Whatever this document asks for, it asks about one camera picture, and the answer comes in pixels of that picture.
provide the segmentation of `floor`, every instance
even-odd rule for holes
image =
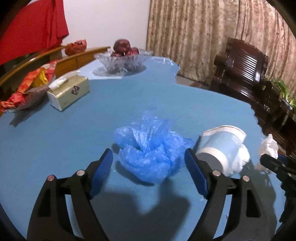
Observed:
[[[205,83],[196,82],[196,81],[193,81],[191,79],[185,78],[185,77],[180,76],[180,75],[176,76],[176,80],[177,80],[177,83],[180,84],[180,85],[190,86],[191,84],[195,83],[196,85],[199,84],[199,88],[201,88],[201,89],[208,89],[209,88],[209,86],[207,84],[205,84]]]

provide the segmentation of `fruit bowl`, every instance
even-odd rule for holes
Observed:
[[[139,49],[139,54],[135,55],[117,57],[112,56],[114,54],[110,51],[106,53],[97,53],[94,57],[105,66],[109,73],[117,74],[120,72],[137,72],[143,67],[143,63],[152,54],[153,51]]]

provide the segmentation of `white wall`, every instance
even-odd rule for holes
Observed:
[[[150,0],[64,0],[69,36],[63,44],[86,39],[87,48],[113,46],[119,38],[146,48]]]

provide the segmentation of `blue plastic bag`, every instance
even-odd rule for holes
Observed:
[[[148,183],[161,183],[175,175],[185,165],[185,150],[192,148],[194,141],[170,128],[169,120],[144,115],[141,123],[116,129],[122,166]]]

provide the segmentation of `cardboard box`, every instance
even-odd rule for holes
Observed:
[[[47,92],[52,106],[63,111],[89,92],[89,79],[84,76],[69,77],[60,87]]]

